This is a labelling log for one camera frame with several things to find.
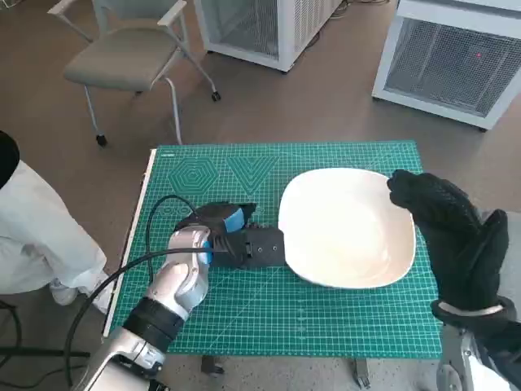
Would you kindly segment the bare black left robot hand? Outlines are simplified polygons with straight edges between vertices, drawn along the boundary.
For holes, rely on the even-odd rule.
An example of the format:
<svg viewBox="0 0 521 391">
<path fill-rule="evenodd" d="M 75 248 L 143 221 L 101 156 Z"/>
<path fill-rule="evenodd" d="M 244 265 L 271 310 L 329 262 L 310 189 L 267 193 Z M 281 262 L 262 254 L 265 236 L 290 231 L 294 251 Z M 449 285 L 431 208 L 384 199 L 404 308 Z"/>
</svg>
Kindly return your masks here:
<svg viewBox="0 0 521 391">
<path fill-rule="evenodd" d="M 211 202 L 197 208 L 174 228 L 179 231 L 187 226 L 206 226 L 218 234 L 242 230 L 256 211 L 256 203 L 234 204 L 228 201 Z"/>
</svg>

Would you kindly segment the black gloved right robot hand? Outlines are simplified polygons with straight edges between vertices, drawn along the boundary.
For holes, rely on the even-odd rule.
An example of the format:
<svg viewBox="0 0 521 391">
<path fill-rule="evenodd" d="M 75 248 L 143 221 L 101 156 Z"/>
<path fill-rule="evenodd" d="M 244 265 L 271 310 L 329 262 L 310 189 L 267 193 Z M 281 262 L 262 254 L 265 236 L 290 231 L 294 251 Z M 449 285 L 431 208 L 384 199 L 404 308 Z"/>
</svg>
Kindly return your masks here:
<svg viewBox="0 0 521 391">
<path fill-rule="evenodd" d="M 439 299 L 462 311 L 498 305 L 509 246 L 506 212 L 495 209 L 483 220 L 463 190 L 429 173 L 398 169 L 387 187 L 390 201 L 412 214 L 425 239 Z"/>
</svg>

